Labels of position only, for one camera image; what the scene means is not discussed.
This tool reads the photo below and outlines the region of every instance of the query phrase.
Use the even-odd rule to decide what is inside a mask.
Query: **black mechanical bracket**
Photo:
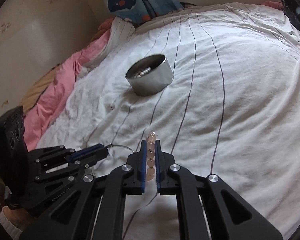
[[[173,155],[162,152],[158,140],[155,162],[158,193],[176,195],[181,240],[209,240],[208,227],[212,240],[283,240],[280,232],[220,177],[193,175],[177,165]]]
[[[108,150],[97,144],[76,152],[64,146],[43,148],[28,153],[28,182],[22,196],[9,195],[6,205],[14,210],[25,208],[40,216],[81,178],[85,169],[108,156]]]
[[[86,156],[80,154],[80,157],[81,160],[73,160],[80,160],[80,166],[81,163],[85,166],[95,162],[90,160],[93,156],[85,159]],[[143,140],[141,151],[129,155],[127,163],[114,169],[109,175],[95,178],[93,175],[78,172],[74,176],[73,166],[69,168],[71,173],[67,171],[67,175],[71,176],[65,181],[70,180],[72,186],[69,187],[69,183],[66,182],[67,186],[62,188],[68,187],[64,190],[65,193],[59,194],[60,197],[21,234],[19,239],[121,240],[126,195],[141,195],[145,190],[146,142]]]

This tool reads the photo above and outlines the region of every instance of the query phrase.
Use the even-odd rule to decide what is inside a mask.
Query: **blue gripper pad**
[[[77,152],[75,152],[71,155],[70,159],[68,160],[68,163],[71,163],[75,159],[77,159],[79,157],[84,157],[86,154],[90,154],[91,152],[99,150],[101,148],[104,148],[104,145],[99,143],[99,144],[93,145],[89,148],[85,148],[85,149],[82,149],[80,151],[77,151]]]
[[[160,192],[160,165],[159,165],[159,154],[161,153],[160,141],[156,140],[154,143],[154,160],[155,160],[155,175],[157,181],[157,190]]]
[[[147,142],[145,140],[141,141],[141,148],[140,148],[140,153],[142,154],[142,162],[141,162],[141,188],[142,188],[142,193],[145,192],[146,188],[146,162],[147,162]]]

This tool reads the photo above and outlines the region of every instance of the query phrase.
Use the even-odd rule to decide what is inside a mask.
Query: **bed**
[[[300,32],[282,11],[229,3],[190,7],[135,30],[116,18],[112,42],[116,33],[125,39],[87,66],[37,148],[138,150],[154,130],[177,163],[221,176],[288,239],[300,225]],[[138,97],[124,74],[158,53],[173,82]],[[129,153],[111,149],[92,173],[108,174]],[[123,231],[125,239],[178,239],[174,197],[156,195],[155,181],[147,182],[142,197],[127,198]]]

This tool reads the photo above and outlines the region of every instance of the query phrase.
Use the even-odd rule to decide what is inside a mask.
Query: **pink blanket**
[[[284,10],[284,7],[283,7],[282,3],[280,3],[280,2],[266,1],[262,5],[266,5],[266,6],[272,7],[274,9],[277,9],[277,10],[280,10],[280,11]]]
[[[110,38],[110,29],[85,49],[72,54],[56,73],[54,81],[47,87],[37,104],[26,115],[24,140],[28,151],[35,149],[41,136],[51,121],[55,120],[66,106],[76,76],[82,65],[95,58],[106,46]]]

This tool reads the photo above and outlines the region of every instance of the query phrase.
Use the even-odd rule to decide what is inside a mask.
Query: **white sleeve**
[[[13,238],[13,240],[18,240],[22,231],[19,228],[16,228],[4,215],[4,213],[0,212],[0,224],[7,231],[7,233]]]

